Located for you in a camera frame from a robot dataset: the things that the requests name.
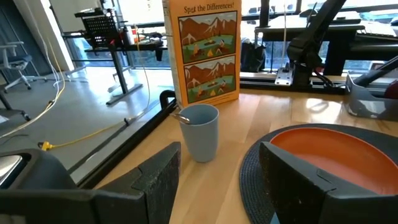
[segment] dark blue placemat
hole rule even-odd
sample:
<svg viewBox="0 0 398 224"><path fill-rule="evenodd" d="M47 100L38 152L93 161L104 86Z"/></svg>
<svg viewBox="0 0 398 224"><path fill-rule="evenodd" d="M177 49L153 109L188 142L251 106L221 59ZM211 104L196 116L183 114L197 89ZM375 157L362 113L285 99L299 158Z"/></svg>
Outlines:
<svg viewBox="0 0 398 224"><path fill-rule="evenodd" d="M260 143L263 141L270 141L282 131L294 128L327 128L350 134L377 147L398 164L398 150L396 149L398 146L398 138L387 134L335 124L302 124L273 131L260 138L251 146L242 161L241 170L239 172L239 187L244 209L252 223L270 224L275 212L271 201L267 198L264 181L262 179L259 162Z"/></svg>

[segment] mountain illustration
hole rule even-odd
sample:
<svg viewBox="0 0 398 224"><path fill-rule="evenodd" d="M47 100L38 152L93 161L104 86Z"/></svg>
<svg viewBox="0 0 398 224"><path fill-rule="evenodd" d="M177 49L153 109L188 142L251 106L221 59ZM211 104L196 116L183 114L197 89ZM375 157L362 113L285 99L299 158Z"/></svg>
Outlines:
<svg viewBox="0 0 398 224"><path fill-rule="evenodd" d="M196 87L200 84L210 82L216 78L221 78L225 75L235 75L235 64L234 63L216 63L216 65L210 68L199 68L195 65L190 68L185 68L185 79L188 88Z"/></svg>
<svg viewBox="0 0 398 224"><path fill-rule="evenodd" d="M196 22L191 18L180 20L182 45L192 44L217 35L236 35L236 21L220 20L218 17L212 23Z"/></svg>

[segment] desk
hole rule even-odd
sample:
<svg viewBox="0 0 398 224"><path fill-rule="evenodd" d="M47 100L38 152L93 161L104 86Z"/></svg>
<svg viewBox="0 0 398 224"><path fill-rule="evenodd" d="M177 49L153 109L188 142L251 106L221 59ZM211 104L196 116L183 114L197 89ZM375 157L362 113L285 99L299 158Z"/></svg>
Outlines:
<svg viewBox="0 0 398 224"><path fill-rule="evenodd" d="M364 44L353 43L346 59L348 60L384 60L388 61L398 55L398 44Z"/></svg>
<svg viewBox="0 0 398 224"><path fill-rule="evenodd" d="M239 100L218 105L220 146L216 158L196 163L178 122L167 118L124 158L97 188L130 171L173 141L182 142L180 181L170 223L249 223L239 193L241 161L260 137L303 123L345 124L398 136L398 123L350 116L342 96L241 90Z"/></svg>
<svg viewBox="0 0 398 224"><path fill-rule="evenodd" d="M159 42L157 44L142 44L142 45L139 46L139 50L140 51L141 50L150 50L150 51L153 51L153 50L167 50L167 48L164 47L164 46L165 45L164 45L163 42ZM108 102L106 102L106 104L108 106L114 104L115 102L119 101L121 98L127 96L128 94L130 94L130 93L132 93L132 92L134 92L137 89L142 87L142 84L135 84L130 89L127 87L127 83L126 83L126 80L124 79L123 72L126 71L126 70L129 70L131 68L131 66L123 69L123 67L121 65L120 58L119 58L119 54L118 54L118 52L137 51L137 50L138 50L138 48L137 48L136 44L130 45L130 46L125 46L124 48L110 47L110 48L97 48L95 50L91 50L91 49L90 50L85 50L85 52L111 52L112 61L114 63L114 67L116 69L116 75L119 78L119 83L120 83L120 86L122 88L122 95L116 96L113 99L111 99Z"/></svg>
<svg viewBox="0 0 398 224"><path fill-rule="evenodd" d="M255 28L255 43L257 43L258 33L263 33L264 41L281 41L284 39L284 16L276 17L269 22L270 27ZM299 15L286 16L286 41L300 35L307 26L307 18ZM362 24L342 24L330 25L325 34L324 40L330 41L326 56L324 75L341 74L345 64L345 58L341 55L349 52L349 45L354 41L356 31L364 29Z"/></svg>

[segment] chair leg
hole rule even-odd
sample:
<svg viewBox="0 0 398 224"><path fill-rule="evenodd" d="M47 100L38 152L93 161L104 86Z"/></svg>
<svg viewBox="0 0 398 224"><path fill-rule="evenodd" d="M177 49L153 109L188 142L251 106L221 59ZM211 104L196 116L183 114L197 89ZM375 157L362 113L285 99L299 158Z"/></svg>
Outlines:
<svg viewBox="0 0 398 224"><path fill-rule="evenodd" d="M20 70L18 70L18 72L21 75L21 79L24 81L25 86L27 86L27 89L30 90L32 87L30 87L28 79L22 74Z"/></svg>
<svg viewBox="0 0 398 224"><path fill-rule="evenodd" d="M35 77L35 76L25 76L28 81L44 80L47 81L46 77Z"/></svg>
<svg viewBox="0 0 398 224"><path fill-rule="evenodd" d="M19 84L19 82L22 80L21 78L18 78L17 80L13 81L12 83L8 84L6 87L4 87L4 91L7 91L9 88Z"/></svg>

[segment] office chair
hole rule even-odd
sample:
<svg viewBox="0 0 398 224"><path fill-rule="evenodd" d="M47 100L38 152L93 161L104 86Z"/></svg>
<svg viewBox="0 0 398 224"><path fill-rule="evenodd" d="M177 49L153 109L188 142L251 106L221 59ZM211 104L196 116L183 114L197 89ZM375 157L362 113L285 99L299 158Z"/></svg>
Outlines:
<svg viewBox="0 0 398 224"><path fill-rule="evenodd" d="M22 74L21 71L23 71L27 64L32 60L31 55L20 55L17 56L15 48L17 47L17 44L24 44L23 42L10 42L7 43L7 45L0 45L0 49L2 49L2 60L0 60L0 69L10 69L10 70L17 70L19 72L19 75L21 76L17 80L13 81L12 83L8 84L4 88L4 92L7 93L7 90L20 82L24 82L25 86L27 86L27 89L30 90L32 87L30 87L29 81L36 81L36 80L44 80L45 82L47 81L47 78L45 77L36 77L36 76L25 76ZM7 49L11 49L12 52L12 57L7 56Z"/></svg>

